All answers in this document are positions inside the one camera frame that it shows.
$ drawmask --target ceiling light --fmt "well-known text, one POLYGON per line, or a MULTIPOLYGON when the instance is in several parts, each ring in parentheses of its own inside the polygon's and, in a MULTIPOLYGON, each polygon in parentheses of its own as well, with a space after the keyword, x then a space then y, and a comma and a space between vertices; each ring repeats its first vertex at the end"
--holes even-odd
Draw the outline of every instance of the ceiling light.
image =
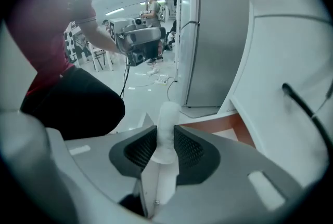
POLYGON ((113 11, 111 11, 111 12, 105 14, 105 15, 107 16, 107 15, 115 14, 116 12, 118 12, 118 11, 122 11, 122 10, 124 10, 124 8, 120 8, 120 9, 118 9, 118 10, 113 10, 113 11))
POLYGON ((159 0, 157 1, 158 3, 165 3, 165 0, 159 0))

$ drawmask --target person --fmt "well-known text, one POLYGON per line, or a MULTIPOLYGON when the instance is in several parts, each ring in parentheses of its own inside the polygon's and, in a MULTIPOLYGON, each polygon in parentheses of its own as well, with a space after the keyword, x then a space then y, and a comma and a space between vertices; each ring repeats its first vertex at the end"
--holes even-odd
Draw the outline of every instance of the person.
POLYGON ((108 33, 110 33, 110 23, 108 20, 104 20, 102 25, 105 26, 105 31, 107 31, 108 33))
POLYGON ((173 21, 173 25, 169 33, 167 33, 167 43, 165 45, 166 49, 172 50, 172 43, 175 43, 175 34, 177 31, 177 21, 173 21))
POLYGON ((82 52, 84 53, 84 55, 86 57, 86 62, 90 62, 89 56, 91 56, 92 53, 88 49, 89 41, 85 37, 83 39, 81 39, 81 46, 82 46, 82 52))
POLYGON ((59 130, 65 140, 102 136, 125 115, 123 100, 65 58, 64 31, 71 21, 98 48, 117 52, 96 22, 92 0, 18 0, 5 17, 18 47, 37 70, 21 111, 59 130), (88 117, 88 123, 82 119, 88 117))
MULTIPOLYGON (((146 11, 148 13, 142 14, 141 18, 146 18, 147 27, 161 27, 161 22, 157 17, 159 13, 161 5, 157 2, 157 0, 146 0, 146 11)), ((160 41, 158 44, 158 56, 156 58, 150 59, 147 64, 151 65, 158 61, 163 61, 163 47, 162 42, 160 41)))

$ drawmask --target refrigerator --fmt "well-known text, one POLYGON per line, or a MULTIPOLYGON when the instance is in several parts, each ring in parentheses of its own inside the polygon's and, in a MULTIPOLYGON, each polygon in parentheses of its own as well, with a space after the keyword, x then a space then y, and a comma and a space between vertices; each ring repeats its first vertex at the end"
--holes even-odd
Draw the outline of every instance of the refrigerator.
POLYGON ((249 0, 181 0, 177 102, 219 107, 244 51, 249 0))

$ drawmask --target white floor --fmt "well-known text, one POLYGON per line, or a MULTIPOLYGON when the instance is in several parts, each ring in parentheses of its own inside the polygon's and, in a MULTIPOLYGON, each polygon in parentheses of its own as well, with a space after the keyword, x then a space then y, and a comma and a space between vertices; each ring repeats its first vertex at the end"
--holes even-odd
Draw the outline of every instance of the white floor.
POLYGON ((218 131, 217 133, 214 134, 234 141, 238 141, 234 129, 218 131))
MULTIPOLYGON (((162 104, 168 100, 167 89, 173 79, 170 78, 167 85, 156 84, 154 83, 154 80, 156 80, 159 75, 163 78, 175 77, 176 70, 175 63, 173 62, 174 53, 171 51, 165 51, 163 57, 164 61, 157 62, 154 65, 154 68, 157 68, 159 72, 150 78, 147 72, 151 71, 152 68, 151 66, 148 66, 146 62, 137 67, 130 68, 123 99, 125 102, 126 114, 113 133, 136 128, 141 116, 145 113, 148 113, 154 123, 157 124, 160 108, 162 104)), ((125 62, 123 59, 115 59, 113 71, 110 71, 107 62, 106 66, 104 66, 102 56, 100 56, 99 61, 104 70, 101 70, 98 65, 99 72, 95 72, 92 61, 81 64, 81 68, 91 73, 117 94, 120 94, 124 85, 123 76, 125 62)), ((171 86, 169 91, 169 97, 171 100, 174 99, 175 85, 176 83, 171 86)))

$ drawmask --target machine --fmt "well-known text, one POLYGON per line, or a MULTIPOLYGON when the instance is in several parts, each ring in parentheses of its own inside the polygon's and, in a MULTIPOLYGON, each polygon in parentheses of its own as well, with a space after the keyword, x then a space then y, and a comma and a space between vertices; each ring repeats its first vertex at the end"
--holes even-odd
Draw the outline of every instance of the machine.
POLYGON ((128 66, 138 66, 147 59, 156 58, 158 44, 165 38, 165 28, 147 28, 140 18, 111 19, 110 35, 118 50, 128 58, 128 66))
POLYGON ((162 122, 146 117, 134 130, 64 141, 35 118, 6 112, 1 153, 28 198, 59 223, 254 223, 279 219, 301 196, 299 184, 256 149, 169 124, 178 175, 174 194, 160 203, 156 186, 168 174, 150 162, 162 122), (269 180, 260 184, 271 183, 277 197, 261 196, 253 173, 264 174, 269 180))

